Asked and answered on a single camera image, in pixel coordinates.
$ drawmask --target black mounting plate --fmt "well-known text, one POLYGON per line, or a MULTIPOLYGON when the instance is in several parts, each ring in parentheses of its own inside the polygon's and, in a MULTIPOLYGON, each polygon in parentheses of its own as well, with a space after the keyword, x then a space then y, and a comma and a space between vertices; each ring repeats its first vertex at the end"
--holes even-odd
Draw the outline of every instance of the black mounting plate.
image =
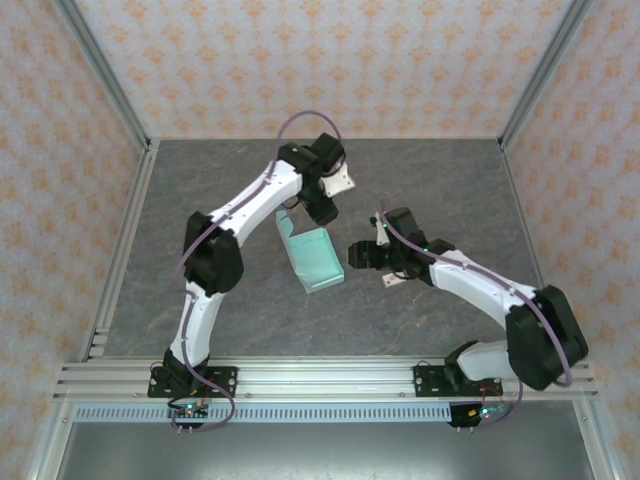
MULTIPOLYGON (((500 395, 503 394, 502 383, 492 378, 480 382, 467 381, 454 387, 445 377, 444 365, 413 367, 413 386, 416 397, 481 397, 482 384, 495 388, 500 395)), ((485 396, 497 397, 498 395, 491 390, 486 390, 485 396)))
MULTIPOLYGON (((204 373, 200 374, 216 385, 224 388, 229 394, 235 398, 236 386, 238 385, 238 368, 237 367, 216 367, 206 366, 204 373)), ((151 379, 149 380, 149 389, 147 390, 149 398, 223 398, 224 395, 219 390, 211 390, 208 388, 199 388, 193 394, 187 391, 175 381, 172 381, 168 370, 159 365, 151 369, 151 379)))

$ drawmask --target gray floor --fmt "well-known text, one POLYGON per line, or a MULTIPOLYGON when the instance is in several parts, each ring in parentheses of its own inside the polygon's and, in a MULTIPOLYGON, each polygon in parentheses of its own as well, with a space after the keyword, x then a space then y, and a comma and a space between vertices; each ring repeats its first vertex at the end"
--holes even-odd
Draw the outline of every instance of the gray floor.
POLYGON ((571 402, 525 403, 473 435, 444 423, 76 424, 59 480, 589 480, 571 402))
MULTIPOLYGON (((477 262, 535 284, 533 262, 498 145, 493 140, 346 141, 357 188, 335 199, 327 229, 345 268, 341 285, 307 295, 269 217, 242 250, 245 274, 226 297, 212 355, 444 355, 503 336, 488 317, 419 281, 385 289, 380 272, 355 271, 347 247, 374 239, 380 198, 407 206, 427 238, 454 243, 477 262)), ((136 232, 106 354, 160 356, 183 298, 168 293, 187 218, 235 196, 275 150, 266 140, 162 141, 136 232)), ((313 228, 302 208, 298 231, 313 228)))

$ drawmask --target patterned wall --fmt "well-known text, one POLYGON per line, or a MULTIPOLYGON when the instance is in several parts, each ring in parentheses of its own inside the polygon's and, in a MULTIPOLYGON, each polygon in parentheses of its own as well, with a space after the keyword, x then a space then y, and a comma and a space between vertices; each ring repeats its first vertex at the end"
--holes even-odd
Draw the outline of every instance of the patterned wall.
POLYGON ((640 9, 598 1, 509 159, 547 278, 573 303, 640 471, 640 9))
POLYGON ((0 478, 25 478, 139 153, 51 0, 0 3, 0 478))
POLYGON ((149 135, 247 138, 496 137, 570 3, 80 0, 149 135))

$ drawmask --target wallpaper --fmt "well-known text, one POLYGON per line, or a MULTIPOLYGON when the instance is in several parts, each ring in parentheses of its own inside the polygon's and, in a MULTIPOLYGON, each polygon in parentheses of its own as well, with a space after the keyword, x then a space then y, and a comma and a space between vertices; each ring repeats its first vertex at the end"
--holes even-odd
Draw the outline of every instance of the wallpaper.
POLYGON ((0 478, 76 360, 139 157, 50 0, 0 3, 0 478))
POLYGON ((366 138, 497 137, 571 1, 79 3, 150 136, 366 138))
POLYGON ((638 472, 638 8, 594 4, 509 160, 542 267, 575 308, 617 419, 617 447, 638 472))

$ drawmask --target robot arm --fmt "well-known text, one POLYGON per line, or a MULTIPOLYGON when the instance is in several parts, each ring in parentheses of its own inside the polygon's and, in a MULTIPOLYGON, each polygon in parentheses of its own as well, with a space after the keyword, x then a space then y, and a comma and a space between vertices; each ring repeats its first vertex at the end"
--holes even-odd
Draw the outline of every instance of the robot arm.
POLYGON ((437 258, 422 255, 388 235, 388 225, 376 214, 371 218, 377 230, 376 241, 351 245, 352 267, 402 272, 404 279, 419 279, 449 291, 485 312, 506 330, 506 340, 489 344, 469 342, 449 355, 449 368, 455 370, 447 374, 451 383, 519 378, 530 387, 543 390, 562 374, 563 367, 551 339, 521 296, 540 308, 570 366, 586 356, 584 337, 559 289, 547 286, 537 290, 513 282, 481 267, 448 242, 427 241, 407 208, 386 212, 384 217, 403 238, 437 258))
POLYGON ((216 221, 224 220, 185 263, 185 305, 178 333, 163 361, 171 378, 182 384, 183 390, 191 382, 191 375, 185 368, 182 343, 185 342, 189 363, 196 370, 203 368, 209 357, 211 331, 222 300, 242 277, 240 248, 249 234, 293 196, 298 197, 318 225, 334 220, 338 210, 331 197, 355 186, 344 155, 338 140, 328 134, 322 134, 310 147, 295 143, 284 145, 278 152, 275 167, 267 168, 228 204, 208 215, 196 212, 189 218, 185 251, 216 221), (265 181, 266 186, 247 201, 265 181))

